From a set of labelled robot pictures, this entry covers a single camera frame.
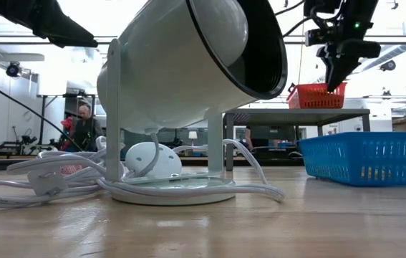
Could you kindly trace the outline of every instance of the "blue plastic basket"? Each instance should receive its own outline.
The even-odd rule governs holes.
[[[339,133],[300,141],[306,172],[352,186],[406,186],[406,133]]]

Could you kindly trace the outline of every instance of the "cable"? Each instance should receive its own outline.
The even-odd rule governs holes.
[[[74,140],[72,140],[65,132],[63,132],[61,129],[59,129],[54,123],[50,122],[49,120],[47,120],[46,118],[44,118],[43,116],[41,116],[39,113],[35,112],[34,110],[32,110],[30,107],[26,106],[25,104],[19,102],[18,100],[15,100],[13,97],[11,97],[10,95],[7,95],[6,93],[2,92],[0,90],[0,94],[3,95],[4,97],[7,97],[8,99],[12,100],[13,102],[15,102],[16,104],[22,106],[23,108],[26,108],[27,110],[29,110],[29,112],[35,114],[36,116],[40,117],[43,121],[49,123],[51,126],[53,126],[58,132],[60,132],[64,137],[67,137],[67,139],[69,139],[69,141],[79,150],[82,151],[82,149],[80,148],[80,146],[78,146]]]
[[[160,147],[156,135],[151,135],[158,155]],[[105,160],[107,149],[105,145],[105,137],[99,137],[96,140],[96,145],[99,151],[97,152],[80,152],[80,153],[65,153],[62,151],[47,151],[39,153],[36,160],[24,161],[10,165],[7,168],[9,173],[26,173],[29,171],[54,171],[60,169],[61,166],[82,165],[84,168],[72,175],[64,176],[67,182],[67,189],[56,193],[53,196],[30,196],[30,197],[1,197],[0,209],[23,208],[46,203],[57,199],[66,199],[72,197],[86,196],[94,194],[97,191],[104,189],[111,193],[123,196],[125,198],[141,198],[150,201],[171,201],[176,198],[190,198],[196,196],[206,196],[211,194],[263,194],[272,197],[277,201],[282,201],[285,193],[280,189],[269,185],[266,180],[260,165],[250,152],[239,142],[234,140],[223,140],[223,144],[234,144],[240,152],[246,157],[246,160],[256,169],[257,174],[264,184],[250,183],[239,186],[213,186],[207,188],[147,188],[136,186],[133,181],[111,182],[105,179],[106,168]],[[175,152],[185,149],[207,150],[208,146],[181,146],[174,149]],[[120,173],[125,178],[128,175],[137,177],[133,171],[126,172],[125,167],[120,163]],[[156,161],[150,162],[149,166],[153,168]],[[0,186],[16,187],[31,189],[33,186],[28,181],[0,181]]]
[[[306,17],[306,18],[302,19],[299,23],[295,24],[288,32],[284,33],[284,35],[282,35],[282,37],[289,36],[290,33],[292,33],[296,28],[300,27],[303,23],[309,21],[310,19],[312,19],[312,17]]]
[[[291,7],[287,8],[287,9],[284,9],[282,11],[278,11],[274,15],[278,16],[278,15],[281,15],[281,14],[286,13],[288,11],[291,11],[291,10],[295,9],[296,7],[300,6],[303,3],[304,3],[304,0],[300,1],[298,4],[295,4],[294,6],[291,6]]]

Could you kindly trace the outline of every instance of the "fan stand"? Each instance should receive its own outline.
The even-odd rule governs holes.
[[[118,39],[113,39],[109,45],[107,60],[109,68],[107,69],[107,155],[106,179],[111,182],[121,182],[120,175],[120,85],[121,85],[121,46]],[[145,183],[141,186],[147,188],[207,188],[214,186],[232,186],[234,182],[231,179],[219,178],[223,169],[223,134],[222,134],[222,114],[214,115],[208,119],[208,170],[202,171],[203,175],[195,178],[180,179],[177,177],[169,178],[169,181],[163,182],[158,179],[156,182]],[[118,201],[124,201],[132,204],[145,204],[154,206],[182,206],[209,204],[217,201],[224,201],[235,196],[229,194],[211,194],[207,196],[196,196],[188,198],[128,198],[116,193],[111,193],[112,197]]]

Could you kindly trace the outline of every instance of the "black cable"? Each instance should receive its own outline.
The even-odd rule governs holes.
[[[300,1],[298,4],[295,4],[294,6],[291,6],[291,7],[287,8],[287,9],[284,9],[282,11],[278,11],[274,15],[278,16],[278,15],[281,15],[281,14],[283,14],[285,12],[291,11],[291,10],[295,9],[296,7],[300,6],[303,3],[304,3],[304,0]]]
[[[294,30],[298,27],[300,27],[303,23],[309,21],[310,19],[312,19],[312,17],[306,17],[304,19],[302,19],[299,23],[295,24],[288,32],[284,33],[284,35],[282,35],[282,37],[287,37],[290,35],[290,33],[294,32]]]
[[[5,94],[4,92],[2,92],[0,90],[0,94],[3,95],[4,97],[9,98],[10,100],[12,100],[13,102],[15,102],[16,104],[22,106],[23,108],[26,108],[27,110],[29,110],[29,112],[35,114],[36,116],[40,117],[43,121],[49,123],[51,126],[53,126],[56,130],[58,130],[58,132],[60,132],[62,135],[64,135],[65,137],[67,137],[67,139],[69,139],[69,141],[79,150],[82,151],[82,148],[80,148],[80,146],[78,146],[74,140],[72,140],[66,133],[64,133],[61,129],[59,129],[54,123],[50,122],[49,120],[47,120],[46,118],[44,118],[43,116],[41,116],[39,113],[35,112],[34,110],[32,110],[30,107],[26,106],[25,104],[19,102],[18,100],[15,100],[14,98],[12,98],[11,96],[8,96],[7,94]]]

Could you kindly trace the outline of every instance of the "basket handle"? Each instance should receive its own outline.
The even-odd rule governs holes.
[[[294,83],[292,83],[287,91],[289,91],[289,93],[291,93],[292,90],[295,89],[295,87],[296,87],[296,85]]]

